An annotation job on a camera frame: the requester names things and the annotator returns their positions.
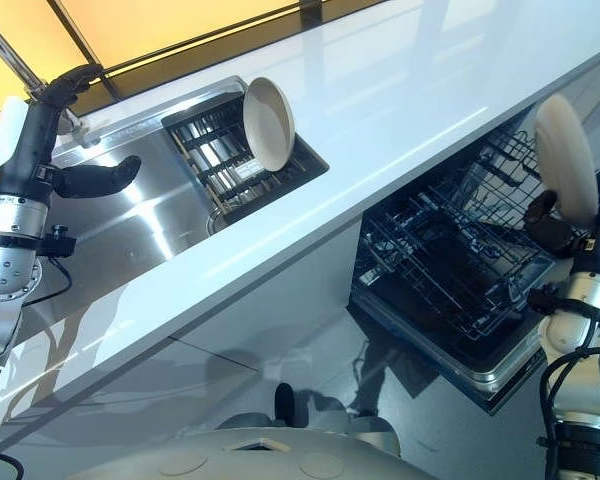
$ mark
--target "stainless steel sink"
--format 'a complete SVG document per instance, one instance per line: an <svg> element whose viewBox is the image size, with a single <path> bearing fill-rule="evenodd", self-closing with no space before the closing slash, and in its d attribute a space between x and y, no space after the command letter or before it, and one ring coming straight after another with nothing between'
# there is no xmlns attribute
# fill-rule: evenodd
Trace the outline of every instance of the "stainless steel sink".
<svg viewBox="0 0 600 480"><path fill-rule="evenodd" d="M138 155L142 167L134 182L116 195L85 200L54 196L47 226L66 225L68 234L77 238L74 255L63 261L73 287L24 309L19 342L209 236L213 206L202 185L185 171L161 119L219 93L243 90L240 79L230 78L94 132L100 142L91 148L68 145L54 152L54 164L60 167L111 166L128 155ZM65 285L49 263L43 262L43 271L30 299Z"/></svg>

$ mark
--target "dish rack wire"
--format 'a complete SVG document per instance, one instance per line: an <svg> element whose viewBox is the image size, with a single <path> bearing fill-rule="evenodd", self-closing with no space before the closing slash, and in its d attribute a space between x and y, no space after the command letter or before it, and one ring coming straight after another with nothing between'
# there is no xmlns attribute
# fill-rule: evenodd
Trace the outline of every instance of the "dish rack wire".
<svg viewBox="0 0 600 480"><path fill-rule="evenodd" d="M328 170L296 135L291 156L277 172L254 159L242 122L244 94L223 94L162 120L184 157L187 170L204 186L231 224Z"/></svg>
<svg viewBox="0 0 600 480"><path fill-rule="evenodd" d="M553 265L523 230L525 210L542 191L533 147L526 132L501 127L477 158L366 213L357 281L370 287L397 276L431 309L427 317L471 340L491 334L524 308Z"/></svg>

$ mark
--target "dishwasher door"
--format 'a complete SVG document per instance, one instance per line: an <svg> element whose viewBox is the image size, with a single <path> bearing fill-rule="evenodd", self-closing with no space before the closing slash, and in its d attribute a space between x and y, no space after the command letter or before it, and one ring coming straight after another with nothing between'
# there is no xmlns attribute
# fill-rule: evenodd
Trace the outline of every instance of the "dishwasher door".
<svg viewBox="0 0 600 480"><path fill-rule="evenodd" d="M505 125L363 217L352 302L492 414L544 360L526 296L553 260L522 221L541 191Z"/></svg>

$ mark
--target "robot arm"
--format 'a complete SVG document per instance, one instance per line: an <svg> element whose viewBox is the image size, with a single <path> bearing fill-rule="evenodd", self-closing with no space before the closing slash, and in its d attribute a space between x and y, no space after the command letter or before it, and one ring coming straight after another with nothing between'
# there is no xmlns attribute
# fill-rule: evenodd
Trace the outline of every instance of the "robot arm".
<svg viewBox="0 0 600 480"><path fill-rule="evenodd" d="M60 114L101 73L100 65L83 65L61 75L28 105L15 146L14 139L4 142L5 136L0 136L0 366L16 337L24 301L40 282L38 257L73 253L75 240L64 235L66 228L44 233L52 192L70 198L116 193L140 168L135 156L115 167L51 165ZM18 122L9 109L3 113L0 128L5 122Z"/></svg>
<svg viewBox="0 0 600 480"><path fill-rule="evenodd" d="M547 429L546 478L600 478L600 173L566 100L552 97L536 120L536 151L550 190L526 215L532 237L554 253L574 254L567 285L532 291L529 304L546 315L539 327L549 367L540 385ZM550 212L557 203L562 219ZM569 224L591 234L576 239Z"/></svg>

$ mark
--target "metal pole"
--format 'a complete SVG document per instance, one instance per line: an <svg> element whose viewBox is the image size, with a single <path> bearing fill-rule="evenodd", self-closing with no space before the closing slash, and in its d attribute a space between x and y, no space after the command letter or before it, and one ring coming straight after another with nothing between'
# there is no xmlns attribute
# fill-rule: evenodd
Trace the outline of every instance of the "metal pole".
<svg viewBox="0 0 600 480"><path fill-rule="evenodd" d="M24 63L20 55L9 45L9 42L0 34L0 58L13 70L20 80L25 84L27 91L35 97L37 91L44 87L44 83Z"/></svg>

